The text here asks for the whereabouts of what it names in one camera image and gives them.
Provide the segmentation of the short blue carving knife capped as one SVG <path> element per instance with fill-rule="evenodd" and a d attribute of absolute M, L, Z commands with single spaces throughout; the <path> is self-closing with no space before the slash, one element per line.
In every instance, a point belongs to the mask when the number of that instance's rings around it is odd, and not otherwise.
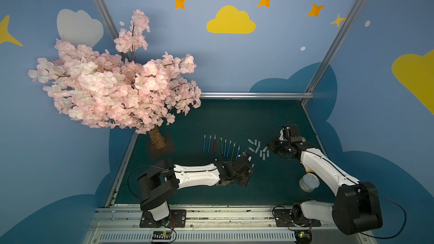
<path fill-rule="evenodd" d="M 232 145 L 232 140 L 230 140 L 229 144 L 228 144 L 228 148 L 227 148 L 227 152 L 226 152 L 226 157 L 227 158 L 229 158 L 229 153 L 230 153 L 230 150 L 231 150 L 231 145 Z"/>

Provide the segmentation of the green carving knife capped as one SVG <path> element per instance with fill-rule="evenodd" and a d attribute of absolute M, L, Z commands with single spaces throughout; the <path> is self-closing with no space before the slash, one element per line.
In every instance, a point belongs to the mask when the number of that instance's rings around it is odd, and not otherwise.
<path fill-rule="evenodd" d="M 232 147 L 231 160 L 234 158 L 235 148 L 236 148 L 236 141 L 234 142 L 233 147 Z"/>
<path fill-rule="evenodd" d="M 222 136 L 220 137 L 220 150 L 221 150 L 221 155 L 224 155 L 224 147 L 223 147 L 223 138 Z"/>

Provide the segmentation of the blue carving knife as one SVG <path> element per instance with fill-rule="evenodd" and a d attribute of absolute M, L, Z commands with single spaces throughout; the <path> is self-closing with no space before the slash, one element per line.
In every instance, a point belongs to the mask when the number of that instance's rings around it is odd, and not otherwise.
<path fill-rule="evenodd" d="M 209 136 L 208 153 L 211 152 L 212 135 Z"/>
<path fill-rule="evenodd" d="M 202 147 L 202 151 L 205 152 L 206 150 L 206 135 L 203 135 L 203 147 Z"/>

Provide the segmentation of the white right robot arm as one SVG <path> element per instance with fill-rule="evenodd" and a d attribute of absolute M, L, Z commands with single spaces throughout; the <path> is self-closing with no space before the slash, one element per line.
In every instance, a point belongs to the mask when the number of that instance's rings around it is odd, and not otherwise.
<path fill-rule="evenodd" d="M 334 203 L 308 200 L 296 202 L 291 210 L 293 223 L 307 227 L 312 220 L 330 223 L 345 235 L 367 232 L 383 226 L 377 188 L 361 182 L 329 160 L 319 148 L 305 142 L 297 125 L 282 127 L 267 147 L 278 156 L 292 156 L 307 173 L 320 178 L 335 195 Z"/>

